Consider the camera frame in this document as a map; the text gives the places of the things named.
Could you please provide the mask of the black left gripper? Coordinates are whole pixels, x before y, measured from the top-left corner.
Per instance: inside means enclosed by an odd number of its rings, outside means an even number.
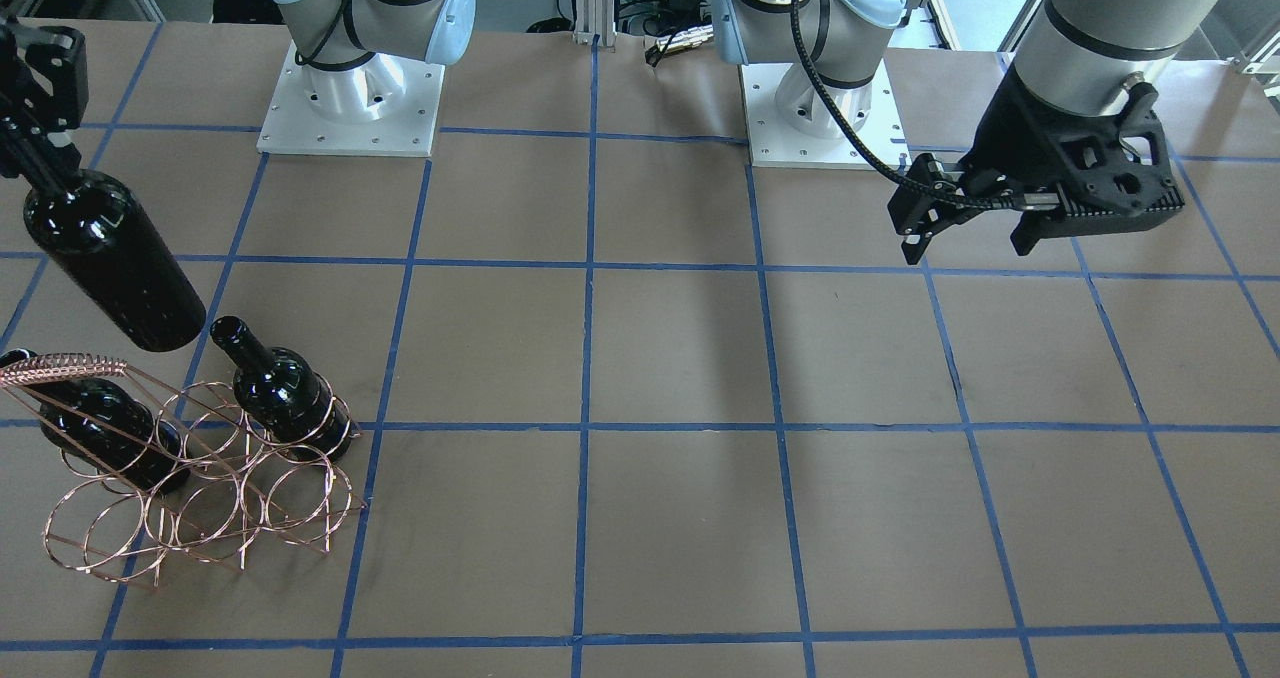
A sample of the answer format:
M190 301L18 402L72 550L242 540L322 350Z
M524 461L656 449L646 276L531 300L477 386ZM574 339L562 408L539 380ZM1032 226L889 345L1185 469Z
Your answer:
M1115 116L1074 116L1038 99L1010 69L959 162L961 189L969 198L1016 205L1021 217L1010 239L1021 257L1042 239L1161 226L1181 212L1185 200L1153 110L1157 99L1158 90L1139 81ZM957 191L959 173L946 171L934 154L919 154L906 177L933 191ZM928 198L906 185L888 201L909 265L920 264L937 233L984 210Z

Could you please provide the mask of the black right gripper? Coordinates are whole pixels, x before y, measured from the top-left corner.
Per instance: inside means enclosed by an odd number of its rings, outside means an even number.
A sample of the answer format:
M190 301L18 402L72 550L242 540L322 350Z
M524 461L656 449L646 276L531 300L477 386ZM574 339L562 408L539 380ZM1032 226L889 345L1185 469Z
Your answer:
M84 35L69 26L1 26L3 177L77 180L70 134L88 101Z

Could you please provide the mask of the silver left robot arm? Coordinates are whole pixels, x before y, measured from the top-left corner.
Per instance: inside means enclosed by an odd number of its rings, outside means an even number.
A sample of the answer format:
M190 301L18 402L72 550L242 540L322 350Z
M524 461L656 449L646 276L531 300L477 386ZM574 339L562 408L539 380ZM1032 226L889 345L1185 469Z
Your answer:
M938 233L1018 214L1010 240L1155 230L1187 201L1156 113L1157 78L1220 0L992 0L1011 52L970 148L905 171L864 139L891 35L923 0L709 0L721 58L780 67L774 110L794 134L850 148L896 185L887 210L906 264Z

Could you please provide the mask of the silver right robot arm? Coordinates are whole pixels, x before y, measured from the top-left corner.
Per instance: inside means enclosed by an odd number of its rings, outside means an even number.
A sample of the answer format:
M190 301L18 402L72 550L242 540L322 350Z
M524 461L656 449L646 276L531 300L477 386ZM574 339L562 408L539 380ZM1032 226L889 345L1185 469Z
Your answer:
M291 49L256 148L308 157L428 159L445 68L466 52L477 0L273 0ZM3 177L56 182L81 168L86 40L3 18Z

